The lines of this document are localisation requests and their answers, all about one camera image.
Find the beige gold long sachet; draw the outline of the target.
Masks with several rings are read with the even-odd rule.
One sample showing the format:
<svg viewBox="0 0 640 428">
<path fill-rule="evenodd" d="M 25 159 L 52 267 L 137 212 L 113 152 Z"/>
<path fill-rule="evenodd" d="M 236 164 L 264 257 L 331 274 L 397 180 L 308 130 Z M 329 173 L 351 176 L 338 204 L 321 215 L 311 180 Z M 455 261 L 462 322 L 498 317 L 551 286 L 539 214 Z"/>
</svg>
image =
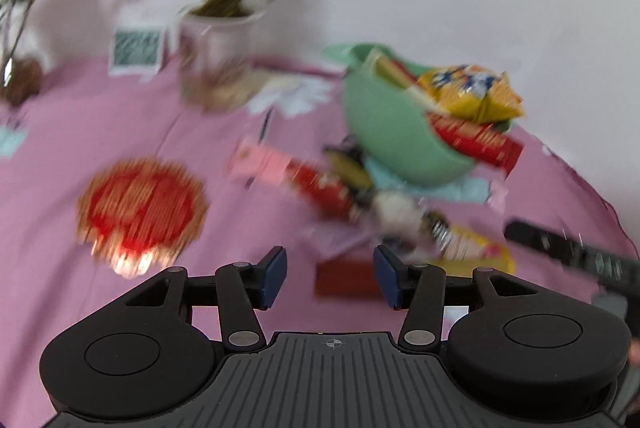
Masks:
<svg viewBox="0 0 640 428">
<path fill-rule="evenodd" d="M 403 64 L 386 55 L 382 49 L 372 48 L 364 60 L 363 66 L 370 74 L 402 89 L 407 96 L 420 103 L 427 112 L 444 113 L 437 102 L 418 84 L 418 79 L 410 74 Z"/>
</svg>

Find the small pink wrapper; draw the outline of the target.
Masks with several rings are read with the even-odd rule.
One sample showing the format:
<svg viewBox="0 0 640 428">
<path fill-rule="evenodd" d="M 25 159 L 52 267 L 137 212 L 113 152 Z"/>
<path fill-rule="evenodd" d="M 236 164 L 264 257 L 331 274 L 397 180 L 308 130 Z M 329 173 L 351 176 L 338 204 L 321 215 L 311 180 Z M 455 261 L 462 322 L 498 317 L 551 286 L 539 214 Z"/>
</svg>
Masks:
<svg viewBox="0 0 640 428">
<path fill-rule="evenodd" d="M 498 215 L 506 212 L 506 197 L 509 189 L 498 180 L 491 181 L 489 184 L 489 194 L 486 205 Z"/>
</svg>

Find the red gold round coaster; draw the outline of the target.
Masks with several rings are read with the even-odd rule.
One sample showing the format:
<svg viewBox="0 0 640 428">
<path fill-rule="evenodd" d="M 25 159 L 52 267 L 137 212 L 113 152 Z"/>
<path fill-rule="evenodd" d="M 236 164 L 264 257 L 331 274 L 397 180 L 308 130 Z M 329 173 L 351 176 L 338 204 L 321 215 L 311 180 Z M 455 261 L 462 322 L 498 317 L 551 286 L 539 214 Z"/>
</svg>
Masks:
<svg viewBox="0 0 640 428">
<path fill-rule="evenodd" d="M 95 174 L 77 202 L 77 234 L 125 279 L 172 266 L 200 236 L 209 201 L 183 165 L 122 159 Z"/>
</svg>

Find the small red candy packet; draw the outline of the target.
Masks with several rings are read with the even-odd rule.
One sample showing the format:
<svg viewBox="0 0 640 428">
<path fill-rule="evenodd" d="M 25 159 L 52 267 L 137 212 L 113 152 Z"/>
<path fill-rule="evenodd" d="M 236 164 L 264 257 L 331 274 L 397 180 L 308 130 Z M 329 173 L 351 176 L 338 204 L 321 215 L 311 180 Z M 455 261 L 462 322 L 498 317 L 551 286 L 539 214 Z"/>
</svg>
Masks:
<svg viewBox="0 0 640 428">
<path fill-rule="evenodd" d="M 295 191 L 314 203 L 322 214 L 343 220 L 352 220 L 358 215 L 349 188 L 330 171 L 291 161 L 285 168 L 285 175 Z"/>
</svg>

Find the black gold chocolate bar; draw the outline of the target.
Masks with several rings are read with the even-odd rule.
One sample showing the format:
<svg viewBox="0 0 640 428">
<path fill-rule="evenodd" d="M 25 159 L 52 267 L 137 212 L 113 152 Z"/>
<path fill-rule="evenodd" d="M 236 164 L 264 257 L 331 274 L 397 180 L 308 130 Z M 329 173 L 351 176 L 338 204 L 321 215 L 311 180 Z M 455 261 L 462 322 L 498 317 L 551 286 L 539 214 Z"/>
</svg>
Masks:
<svg viewBox="0 0 640 428">
<path fill-rule="evenodd" d="M 363 167 L 361 152 L 358 149 L 328 145 L 322 149 L 322 153 L 333 173 L 351 190 L 366 191 L 373 188 L 373 182 Z"/>
</svg>

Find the yellow cracker snack bag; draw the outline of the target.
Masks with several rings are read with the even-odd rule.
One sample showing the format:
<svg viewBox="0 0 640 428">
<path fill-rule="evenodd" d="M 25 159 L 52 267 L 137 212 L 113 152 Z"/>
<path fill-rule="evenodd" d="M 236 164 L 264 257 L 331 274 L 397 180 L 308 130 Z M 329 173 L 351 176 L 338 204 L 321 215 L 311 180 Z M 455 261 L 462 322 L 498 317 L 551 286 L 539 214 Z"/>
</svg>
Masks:
<svg viewBox="0 0 640 428">
<path fill-rule="evenodd" d="M 523 100 L 506 72 L 476 64 L 439 66 L 422 73 L 418 84 L 442 110 L 465 121 L 486 125 L 525 115 Z"/>
</svg>

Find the white nougat clear packet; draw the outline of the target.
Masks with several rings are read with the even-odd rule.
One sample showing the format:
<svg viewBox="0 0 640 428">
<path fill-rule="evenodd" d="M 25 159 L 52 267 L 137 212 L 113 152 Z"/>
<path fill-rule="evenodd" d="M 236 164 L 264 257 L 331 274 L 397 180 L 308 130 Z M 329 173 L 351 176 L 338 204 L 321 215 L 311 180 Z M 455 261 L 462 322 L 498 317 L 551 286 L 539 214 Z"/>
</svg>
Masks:
<svg viewBox="0 0 640 428">
<path fill-rule="evenodd" d="M 378 192 L 371 201 L 371 211 L 382 237 L 398 237 L 414 244 L 430 243 L 426 211 L 410 195 L 396 191 Z"/>
</svg>

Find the yellow red jelly packet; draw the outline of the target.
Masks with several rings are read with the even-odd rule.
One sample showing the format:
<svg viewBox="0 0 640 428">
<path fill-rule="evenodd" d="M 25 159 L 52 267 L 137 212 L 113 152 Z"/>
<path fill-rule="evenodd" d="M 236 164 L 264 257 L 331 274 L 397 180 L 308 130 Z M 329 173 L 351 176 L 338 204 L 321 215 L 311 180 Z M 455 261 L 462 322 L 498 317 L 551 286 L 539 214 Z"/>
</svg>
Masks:
<svg viewBox="0 0 640 428">
<path fill-rule="evenodd" d="M 448 275 L 470 277 L 477 268 L 514 274 L 516 262 L 509 249 L 468 228 L 450 226 L 439 241 L 439 254 L 431 260 Z"/>
</svg>

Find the digital clock thermometer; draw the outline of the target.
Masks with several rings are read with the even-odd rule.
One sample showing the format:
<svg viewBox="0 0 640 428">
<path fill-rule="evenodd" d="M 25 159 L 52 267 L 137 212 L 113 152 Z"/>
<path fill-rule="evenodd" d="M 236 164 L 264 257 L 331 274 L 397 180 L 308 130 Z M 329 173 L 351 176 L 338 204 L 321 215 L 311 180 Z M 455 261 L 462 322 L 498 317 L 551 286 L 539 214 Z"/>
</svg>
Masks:
<svg viewBox="0 0 640 428">
<path fill-rule="evenodd" d="M 160 26 L 118 26 L 108 57 L 108 73 L 156 75 L 163 69 L 166 31 Z"/>
</svg>

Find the pink candy packet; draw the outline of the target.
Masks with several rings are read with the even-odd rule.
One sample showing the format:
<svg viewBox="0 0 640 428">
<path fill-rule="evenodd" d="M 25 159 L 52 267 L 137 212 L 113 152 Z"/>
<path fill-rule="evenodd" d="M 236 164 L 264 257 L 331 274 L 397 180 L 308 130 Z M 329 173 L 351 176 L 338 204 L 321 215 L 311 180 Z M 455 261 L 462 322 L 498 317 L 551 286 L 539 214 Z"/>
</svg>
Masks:
<svg viewBox="0 0 640 428">
<path fill-rule="evenodd" d="M 232 179 L 281 185 L 292 161 L 291 155 L 257 141 L 243 139 L 230 156 L 227 175 Z"/>
</svg>

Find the green plastic bowl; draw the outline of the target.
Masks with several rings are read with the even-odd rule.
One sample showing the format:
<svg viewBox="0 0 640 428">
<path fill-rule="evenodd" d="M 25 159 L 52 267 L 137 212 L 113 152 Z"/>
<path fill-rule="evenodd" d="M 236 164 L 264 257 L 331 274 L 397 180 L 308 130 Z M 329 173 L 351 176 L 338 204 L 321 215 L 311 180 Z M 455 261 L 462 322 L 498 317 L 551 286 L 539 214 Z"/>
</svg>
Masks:
<svg viewBox="0 0 640 428">
<path fill-rule="evenodd" d="M 381 44 L 337 44 L 326 48 L 326 58 L 346 68 L 345 118 L 367 158 L 403 181 L 427 187 L 447 185 L 469 174 L 480 162 L 448 147 L 427 121 L 430 112 L 402 89 L 364 68 L 364 60 L 374 47 L 399 61 L 416 78 L 427 70 L 439 68 L 399 58 Z M 512 121 L 486 125 L 509 136 Z"/>
</svg>

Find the red long snack bar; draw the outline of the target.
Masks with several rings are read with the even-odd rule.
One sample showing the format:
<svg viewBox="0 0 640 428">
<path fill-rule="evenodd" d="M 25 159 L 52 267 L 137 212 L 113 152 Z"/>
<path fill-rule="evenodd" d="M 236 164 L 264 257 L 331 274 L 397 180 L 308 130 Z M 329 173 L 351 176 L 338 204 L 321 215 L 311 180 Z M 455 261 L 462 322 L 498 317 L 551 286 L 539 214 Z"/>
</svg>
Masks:
<svg viewBox="0 0 640 428">
<path fill-rule="evenodd" d="M 428 113 L 427 121 L 448 147 L 476 162 L 501 169 L 506 175 L 518 164 L 524 150 L 523 144 L 490 125 L 435 113 Z"/>
</svg>

